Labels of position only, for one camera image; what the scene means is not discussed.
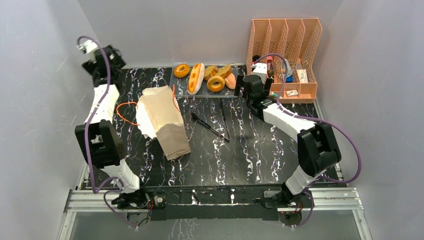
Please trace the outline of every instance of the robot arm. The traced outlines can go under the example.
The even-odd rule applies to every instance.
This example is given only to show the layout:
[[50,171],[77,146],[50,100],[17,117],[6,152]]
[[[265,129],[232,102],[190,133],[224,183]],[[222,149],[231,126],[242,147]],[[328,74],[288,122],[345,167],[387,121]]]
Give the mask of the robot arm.
[[263,84],[258,75],[238,76],[235,94],[238,95],[243,86],[243,97],[253,115],[276,126],[297,142],[299,166],[281,185],[281,192],[268,199],[288,206],[302,197],[304,190],[327,169],[340,162],[341,154],[330,125],[296,118],[293,112],[281,111],[268,98],[271,82],[272,79],[268,78]]
[[[96,114],[89,123],[88,138],[89,149],[93,166],[107,173],[110,177],[117,177],[123,182],[122,194],[112,201],[119,209],[129,206],[143,207],[147,205],[149,196],[143,181],[136,176],[125,161],[126,151],[121,138],[118,136],[112,125],[115,105],[120,96],[118,89],[118,74],[125,66],[125,62],[118,55],[117,50],[111,45],[103,48],[109,57],[111,66],[111,84],[109,90],[98,105],[99,99],[107,89],[106,66],[97,45],[91,40],[85,41],[80,46],[83,53],[91,57],[82,66],[92,75],[94,85],[94,100],[91,106],[90,116],[97,108]],[[84,128],[89,117],[84,124],[75,127],[75,135],[78,140],[85,161],[88,163],[86,145],[84,140]]]

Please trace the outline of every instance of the small box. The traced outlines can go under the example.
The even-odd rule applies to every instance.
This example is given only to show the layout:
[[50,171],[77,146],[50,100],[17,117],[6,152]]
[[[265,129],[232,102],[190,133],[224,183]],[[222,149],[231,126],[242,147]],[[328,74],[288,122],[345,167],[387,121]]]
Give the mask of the small box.
[[294,96],[299,95],[299,93],[296,89],[286,91],[285,94],[287,94],[287,97],[294,97]]
[[255,66],[255,69],[253,70],[252,75],[258,75],[262,80],[262,83],[265,83],[265,80],[267,80],[267,64],[258,62],[253,66]]
[[306,73],[306,69],[297,70],[297,76],[299,77],[299,83],[301,84],[308,83],[308,74]]

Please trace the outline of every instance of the orange wire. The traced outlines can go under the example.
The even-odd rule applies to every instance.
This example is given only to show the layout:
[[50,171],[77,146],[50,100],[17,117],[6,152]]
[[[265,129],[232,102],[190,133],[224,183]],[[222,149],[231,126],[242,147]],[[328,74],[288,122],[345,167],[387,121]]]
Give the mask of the orange wire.
[[131,125],[134,125],[134,126],[140,126],[140,124],[133,123],[133,122],[131,122],[131,121],[127,120],[125,117],[123,117],[123,116],[119,113],[119,107],[120,107],[120,106],[122,106],[122,105],[130,105],[130,104],[135,104],[135,107],[137,108],[137,103],[136,103],[135,101],[124,102],[124,103],[119,104],[119,105],[116,107],[116,114],[118,114],[118,116],[119,116],[121,119],[123,119],[125,122],[128,122],[128,123],[130,123]]
[[299,209],[299,211],[295,211],[295,213],[300,213],[302,211],[302,209],[304,209],[304,202],[300,201],[300,209]]
[[181,113],[180,108],[175,104],[174,98],[175,98],[175,85],[172,88],[172,102],[173,102],[173,105],[175,106],[175,108],[178,110],[178,112]]

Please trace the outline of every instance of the donut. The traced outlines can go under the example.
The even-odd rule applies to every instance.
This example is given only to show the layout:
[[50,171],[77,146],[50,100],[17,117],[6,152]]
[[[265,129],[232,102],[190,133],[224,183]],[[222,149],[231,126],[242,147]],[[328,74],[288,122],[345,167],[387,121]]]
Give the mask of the donut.
[[216,73],[216,76],[220,76],[221,78],[225,79],[232,73],[231,65],[225,65],[221,67],[218,72]]
[[214,93],[221,91],[224,86],[225,80],[220,76],[213,76],[207,81],[207,88]]
[[188,79],[188,94],[195,95],[198,93],[205,75],[205,65],[203,63],[198,63],[194,65],[190,73],[190,78]]
[[177,78],[184,78],[185,76],[187,76],[187,74],[189,74],[189,72],[190,72],[190,67],[187,64],[180,64],[176,66],[173,70],[173,74]]
[[217,73],[218,73],[217,66],[215,66],[215,65],[208,66],[204,70],[204,78],[203,78],[203,80],[208,81],[210,78],[212,78],[213,76],[215,76]]
[[234,74],[230,74],[225,78],[225,85],[229,89],[236,89],[236,76]]

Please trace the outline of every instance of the black tongs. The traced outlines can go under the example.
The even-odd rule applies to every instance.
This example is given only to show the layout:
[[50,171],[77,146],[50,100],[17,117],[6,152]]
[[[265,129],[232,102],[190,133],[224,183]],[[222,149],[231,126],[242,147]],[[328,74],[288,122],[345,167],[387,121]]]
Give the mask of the black tongs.
[[225,118],[225,115],[224,115],[224,109],[222,109],[222,116],[224,118],[224,123],[225,123],[225,127],[226,127],[226,132],[227,132],[228,138],[225,135],[219,133],[217,130],[213,129],[211,127],[211,125],[209,125],[207,122],[205,122],[202,119],[200,119],[194,112],[191,112],[191,118],[193,120],[195,120],[196,122],[202,124],[205,128],[207,128],[208,130],[210,130],[212,133],[214,133],[218,137],[220,137],[220,138],[224,139],[225,141],[229,142],[230,141],[230,134],[228,132],[227,122],[226,122],[226,118]]

